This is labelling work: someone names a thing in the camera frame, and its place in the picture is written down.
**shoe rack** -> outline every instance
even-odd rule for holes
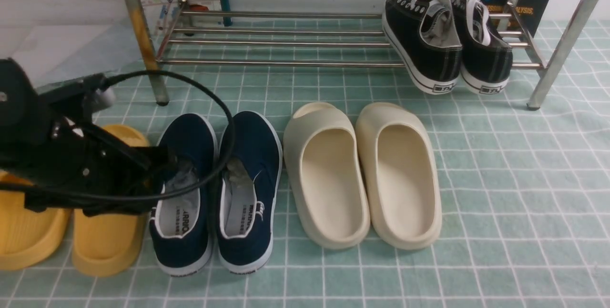
[[[359,14],[359,13],[309,13],[309,12],[246,12],[246,11],[200,11],[190,10],[188,0],[179,1],[179,13],[168,28],[165,37],[158,50],[155,50],[150,37],[150,32],[146,25],[146,17],[142,10],[140,0],[125,0],[129,11],[129,17],[133,25],[133,31],[142,52],[142,59],[146,69],[160,69],[162,65],[237,65],[237,66],[284,66],[284,67],[403,67],[402,62],[380,62],[380,61],[260,61],[260,60],[223,60],[223,59],[186,59],[186,58],[167,58],[168,49],[173,44],[186,43],[192,45],[241,45],[241,46],[259,46],[259,47],[388,47],[385,42],[379,41],[358,41],[358,42],[342,42],[342,41],[257,41],[250,40],[251,35],[288,35],[288,36],[383,36],[383,32],[379,31],[349,31],[349,30],[274,30],[273,28],[231,28],[231,27],[212,27],[212,28],[197,28],[192,26],[192,16],[214,16],[214,17],[245,17],[245,18],[266,18],[266,19],[380,19],[381,14]],[[499,24],[500,34],[503,37],[517,38],[519,41],[510,43],[515,49],[525,49],[529,57],[529,62],[515,62],[512,65],[513,69],[533,70],[538,72],[540,80],[531,95],[528,102],[530,110],[540,109],[543,100],[549,93],[553,82],[557,78],[566,58],[572,47],[576,43],[582,28],[588,21],[593,9],[599,0],[580,0],[574,13],[564,30],[555,51],[551,58],[547,61],[542,56],[538,47],[534,43],[531,33],[523,27],[521,17],[516,12],[514,2],[517,0],[509,0],[505,6],[503,13],[491,13],[492,19],[501,19]],[[517,31],[507,31],[505,29],[508,19],[516,21],[520,27]],[[177,21],[182,20],[186,26],[177,26]],[[178,34],[195,34],[194,37],[178,37]],[[233,34],[243,35],[242,39],[218,40],[206,39],[198,37],[200,34]],[[150,76],[151,85],[154,91],[155,99],[161,106],[169,103],[169,97],[165,84],[158,76]]]

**cream slide sandal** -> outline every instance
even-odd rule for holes
[[[373,103],[360,113],[356,136],[377,234],[400,249],[433,243],[442,210],[434,152],[421,121],[400,106]]]
[[[330,249],[360,243],[370,215],[348,117],[328,103],[305,104],[284,132],[284,161],[309,238]]]

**slide sandal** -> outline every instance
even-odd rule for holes
[[[126,125],[108,125],[104,130],[131,147],[146,147],[148,140]],[[124,271],[140,254],[148,214],[106,214],[86,217],[74,211],[72,263],[81,273],[106,277]]]
[[[284,132],[284,161],[309,238],[330,249],[360,243],[370,215],[348,117],[328,103],[305,104]]]
[[[0,171],[0,182],[30,184]],[[0,191],[0,271],[23,269],[52,255],[61,244],[70,209],[41,213],[23,207],[25,195]]]
[[[421,121],[400,106],[373,103],[356,122],[371,220],[400,249],[420,249],[440,234],[442,211],[434,152]]]

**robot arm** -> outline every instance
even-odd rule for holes
[[[175,73],[163,73],[183,80]],[[0,169],[34,184],[31,189],[0,184],[0,190],[24,192],[25,206],[33,211],[82,208],[89,216],[141,214],[159,199],[192,190],[161,197],[159,185],[147,180],[177,163],[171,150],[128,147],[92,124],[91,114],[108,106],[104,97],[109,87],[131,76],[96,74],[39,95],[15,61],[0,60]],[[211,97],[224,105],[213,93]],[[225,112],[232,126],[229,110]],[[198,186],[217,174],[223,162]]]

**shoe insole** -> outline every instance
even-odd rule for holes
[[[301,182],[312,219],[327,238],[353,236],[362,225],[354,139],[345,130],[326,130],[305,147]]]
[[[201,208],[199,190],[161,201],[157,221],[161,236],[183,236],[194,227]]]
[[[0,172],[0,181],[29,183]],[[24,208],[22,193],[0,191],[0,270],[30,267],[45,260],[61,244],[71,210],[49,208],[41,213]]]
[[[126,125],[109,125],[104,130],[131,147],[146,147],[148,140]],[[74,267],[89,276],[111,276],[127,269],[138,257],[148,217],[98,215],[86,217],[74,211]]]
[[[390,230],[401,239],[427,232],[434,218],[434,182],[427,148],[415,130],[393,125],[377,143],[379,200]]]
[[[244,236],[252,224],[255,215],[256,195],[253,186],[238,186],[227,183],[225,193],[224,232],[227,236]]]

